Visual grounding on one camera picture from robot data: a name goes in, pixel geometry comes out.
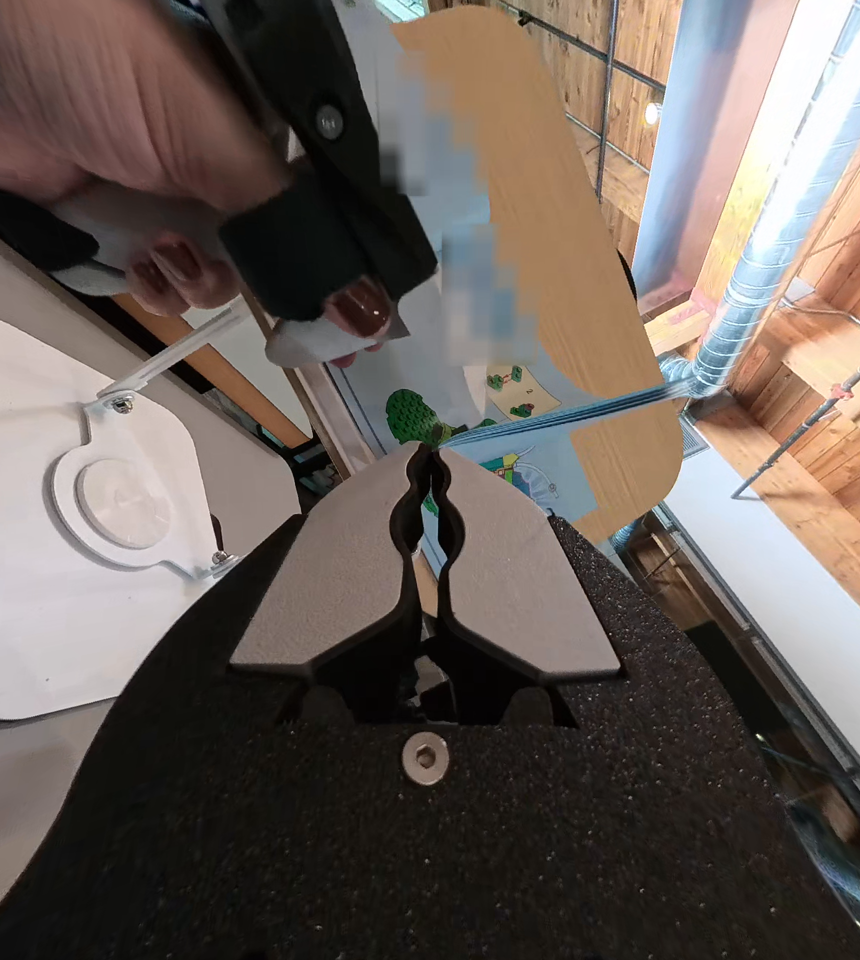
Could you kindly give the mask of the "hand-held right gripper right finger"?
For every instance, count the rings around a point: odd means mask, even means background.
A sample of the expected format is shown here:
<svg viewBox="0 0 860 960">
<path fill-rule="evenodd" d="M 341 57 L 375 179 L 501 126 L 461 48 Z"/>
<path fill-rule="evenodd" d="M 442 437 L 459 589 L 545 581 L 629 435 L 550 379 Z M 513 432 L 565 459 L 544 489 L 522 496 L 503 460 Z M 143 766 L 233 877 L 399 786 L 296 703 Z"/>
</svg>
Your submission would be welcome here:
<svg viewBox="0 0 860 960">
<path fill-rule="evenodd" d="M 562 687 L 609 681 L 621 660 L 551 518 L 459 453 L 432 454 L 436 629 L 427 654 L 458 724 L 574 724 Z"/>
</svg>

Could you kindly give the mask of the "wooden-edged grey table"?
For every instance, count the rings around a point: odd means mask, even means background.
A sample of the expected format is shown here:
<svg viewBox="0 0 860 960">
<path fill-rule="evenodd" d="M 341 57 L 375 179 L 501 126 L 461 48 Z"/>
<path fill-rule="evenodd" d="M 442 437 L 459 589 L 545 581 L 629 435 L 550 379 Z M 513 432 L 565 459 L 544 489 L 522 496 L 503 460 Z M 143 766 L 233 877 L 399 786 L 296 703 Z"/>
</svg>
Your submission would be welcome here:
<svg viewBox="0 0 860 960">
<path fill-rule="evenodd" d="M 168 374 L 280 454 L 309 496 L 321 497 L 340 483 L 340 472 L 297 390 L 288 375 L 265 358 L 263 331 L 243 297 L 215 310 L 191 309 L 179 316 L 152 314 L 129 294 L 98 299 L 94 309 L 149 356 L 214 317 L 233 318 L 231 329 L 177 361 Z"/>
</svg>

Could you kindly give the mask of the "wooden book stand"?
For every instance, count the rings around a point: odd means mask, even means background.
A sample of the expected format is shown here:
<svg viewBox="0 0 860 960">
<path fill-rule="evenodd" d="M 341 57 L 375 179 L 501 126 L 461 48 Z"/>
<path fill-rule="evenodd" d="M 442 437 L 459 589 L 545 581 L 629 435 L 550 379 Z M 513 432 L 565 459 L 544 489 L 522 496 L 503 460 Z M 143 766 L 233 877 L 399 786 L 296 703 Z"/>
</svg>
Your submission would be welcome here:
<svg viewBox="0 0 860 960">
<path fill-rule="evenodd" d="M 433 14 L 397 33 L 363 5 L 217 2 L 213 23 L 254 117 L 289 126 L 305 158 L 287 186 L 220 223 L 218 245 L 275 318 L 303 328 L 353 282 L 384 291 L 439 364 L 546 360 L 594 402 L 509 414 L 410 439 L 292 517 L 157 644 L 204 624 L 214 600 L 224 671 L 339 690 L 364 722 L 393 717 L 422 654 L 411 552 L 431 496 L 446 557 L 430 657 L 458 699 L 482 674 L 484 722 L 528 687 L 606 681 L 623 664 L 551 516 L 479 458 L 661 407 L 679 391 L 656 359 L 568 131 L 525 37 L 488 8 Z"/>
</svg>

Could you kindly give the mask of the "grey metal pipe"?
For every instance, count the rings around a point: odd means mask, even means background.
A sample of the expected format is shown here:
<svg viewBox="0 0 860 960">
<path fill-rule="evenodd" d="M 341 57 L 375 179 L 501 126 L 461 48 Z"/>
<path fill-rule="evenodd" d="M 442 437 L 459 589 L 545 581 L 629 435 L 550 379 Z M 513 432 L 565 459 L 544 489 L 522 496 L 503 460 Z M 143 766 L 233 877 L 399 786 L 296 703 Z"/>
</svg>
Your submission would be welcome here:
<svg viewBox="0 0 860 960">
<path fill-rule="evenodd" d="M 810 431 L 814 426 L 820 423 L 821 419 L 825 418 L 834 411 L 837 405 L 840 402 L 848 402 L 854 398 L 855 388 L 857 384 L 860 383 L 860 365 L 856 367 L 856 370 L 847 378 L 844 379 L 842 383 L 837 382 L 831 385 L 830 395 L 827 399 L 820 403 L 820 405 L 804 419 L 799 426 L 786 438 L 784 441 L 770 454 L 763 462 L 760 463 L 759 467 L 751 474 L 748 479 L 744 480 L 740 486 L 737 486 L 733 493 L 730 495 L 730 499 L 740 499 L 745 491 L 753 486 L 760 477 L 772 469 L 773 466 L 788 452 L 798 440 L 803 438 L 808 431 Z"/>
</svg>

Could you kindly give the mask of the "person's left hand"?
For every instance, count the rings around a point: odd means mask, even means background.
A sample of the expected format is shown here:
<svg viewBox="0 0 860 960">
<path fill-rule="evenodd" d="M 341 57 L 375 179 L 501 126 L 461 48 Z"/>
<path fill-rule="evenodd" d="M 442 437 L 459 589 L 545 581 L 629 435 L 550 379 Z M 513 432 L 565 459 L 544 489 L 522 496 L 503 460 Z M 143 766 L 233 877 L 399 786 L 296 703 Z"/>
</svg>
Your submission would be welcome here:
<svg viewBox="0 0 860 960">
<path fill-rule="evenodd" d="M 49 211 L 106 182 L 235 215 L 293 181 L 160 2 L 0 1 L 0 191 Z"/>
</svg>

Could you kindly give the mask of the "lego instruction booklet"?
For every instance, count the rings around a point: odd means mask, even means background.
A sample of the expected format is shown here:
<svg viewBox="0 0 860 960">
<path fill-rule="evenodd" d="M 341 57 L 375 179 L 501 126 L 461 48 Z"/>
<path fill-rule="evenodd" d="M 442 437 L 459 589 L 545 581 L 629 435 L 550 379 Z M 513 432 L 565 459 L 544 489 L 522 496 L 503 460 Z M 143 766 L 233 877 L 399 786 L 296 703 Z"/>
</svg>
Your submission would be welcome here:
<svg viewBox="0 0 860 960">
<path fill-rule="evenodd" d="M 455 447 L 605 537 L 677 482 L 665 387 L 555 83 L 504 13 L 390 25 L 404 183 L 437 259 L 409 336 L 335 371 L 378 453 Z"/>
</svg>

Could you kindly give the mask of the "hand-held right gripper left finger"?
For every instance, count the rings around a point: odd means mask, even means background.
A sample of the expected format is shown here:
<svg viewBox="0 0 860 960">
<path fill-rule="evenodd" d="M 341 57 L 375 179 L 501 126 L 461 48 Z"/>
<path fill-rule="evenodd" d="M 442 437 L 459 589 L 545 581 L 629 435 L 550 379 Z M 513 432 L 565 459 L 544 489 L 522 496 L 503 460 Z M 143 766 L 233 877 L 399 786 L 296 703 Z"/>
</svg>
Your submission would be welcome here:
<svg viewBox="0 0 860 960">
<path fill-rule="evenodd" d="M 403 718 L 422 644 L 413 554 L 431 460 L 430 447 L 408 441 L 307 514 L 230 657 L 233 668 L 335 690 L 364 724 Z"/>
</svg>

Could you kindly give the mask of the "silver ventilation duct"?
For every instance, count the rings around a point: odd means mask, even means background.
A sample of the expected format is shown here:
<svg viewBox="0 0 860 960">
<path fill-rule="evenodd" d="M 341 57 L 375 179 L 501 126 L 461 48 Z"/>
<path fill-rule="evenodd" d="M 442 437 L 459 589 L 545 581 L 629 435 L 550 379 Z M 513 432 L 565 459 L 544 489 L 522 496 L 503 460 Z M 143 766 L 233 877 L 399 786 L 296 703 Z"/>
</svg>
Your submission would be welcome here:
<svg viewBox="0 0 860 960">
<path fill-rule="evenodd" d="M 695 357 L 660 358 L 670 400 L 724 389 L 860 146 L 860 2 L 838 19 L 832 45 L 816 49 L 806 99 L 792 94 L 792 135 Z"/>
</svg>

